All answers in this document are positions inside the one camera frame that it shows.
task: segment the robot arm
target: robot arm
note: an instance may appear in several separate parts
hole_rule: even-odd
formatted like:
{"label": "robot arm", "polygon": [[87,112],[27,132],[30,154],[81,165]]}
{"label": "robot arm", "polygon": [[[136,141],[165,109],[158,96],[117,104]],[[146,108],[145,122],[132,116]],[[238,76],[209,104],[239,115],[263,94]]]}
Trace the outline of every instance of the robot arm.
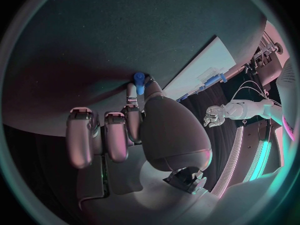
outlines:
{"label": "robot arm", "polygon": [[263,99],[260,102],[251,100],[232,100],[226,105],[211,106],[206,110],[204,117],[204,127],[222,125],[225,118],[232,120],[250,119],[256,115],[264,119],[272,118],[282,125],[282,108],[274,105],[269,99]]}

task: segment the dark background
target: dark background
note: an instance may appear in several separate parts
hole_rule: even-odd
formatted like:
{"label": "dark background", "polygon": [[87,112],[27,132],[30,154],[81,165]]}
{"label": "dark background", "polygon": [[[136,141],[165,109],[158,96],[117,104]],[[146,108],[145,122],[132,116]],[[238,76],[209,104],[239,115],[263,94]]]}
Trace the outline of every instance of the dark background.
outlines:
{"label": "dark background", "polygon": [[[0,0],[0,5],[2,8],[1,13],[1,24],[0,24],[0,34],[6,29],[9,24],[9,21],[12,19],[18,8],[25,0]],[[298,0],[277,0],[283,7],[285,7],[287,13],[291,17],[295,17],[293,12],[295,11],[295,1]],[[4,206],[1,212],[2,220],[10,221],[11,223],[20,222],[20,220],[24,222],[31,221],[31,219],[27,216],[27,214],[23,211],[23,209],[18,205],[14,197],[9,192],[8,188],[5,186],[4,181],[0,180],[0,187],[2,188],[2,200],[4,201]]]}

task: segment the rounded gray housing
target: rounded gray housing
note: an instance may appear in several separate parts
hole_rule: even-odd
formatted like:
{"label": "rounded gray housing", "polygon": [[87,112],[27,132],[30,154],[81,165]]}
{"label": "rounded gray housing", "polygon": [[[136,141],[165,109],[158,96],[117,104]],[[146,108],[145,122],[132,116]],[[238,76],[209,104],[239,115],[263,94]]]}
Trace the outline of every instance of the rounded gray housing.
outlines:
{"label": "rounded gray housing", "polygon": [[145,104],[140,135],[146,159],[160,171],[197,167],[204,171],[213,153],[201,123],[185,106],[163,96]]}

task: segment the white robotic arm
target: white robotic arm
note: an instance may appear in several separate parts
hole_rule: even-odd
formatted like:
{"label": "white robotic arm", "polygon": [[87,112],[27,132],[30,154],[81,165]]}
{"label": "white robotic arm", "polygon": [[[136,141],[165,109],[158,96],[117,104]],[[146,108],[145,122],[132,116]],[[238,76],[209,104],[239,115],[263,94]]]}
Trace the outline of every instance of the white robotic arm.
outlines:
{"label": "white robotic arm", "polygon": [[264,119],[272,118],[277,123],[282,124],[282,108],[274,105],[274,102],[269,99],[263,99],[260,102],[251,100],[232,100],[226,105],[210,106],[206,110],[204,117],[204,127],[222,125],[225,118],[232,120],[250,119],[256,115]]}

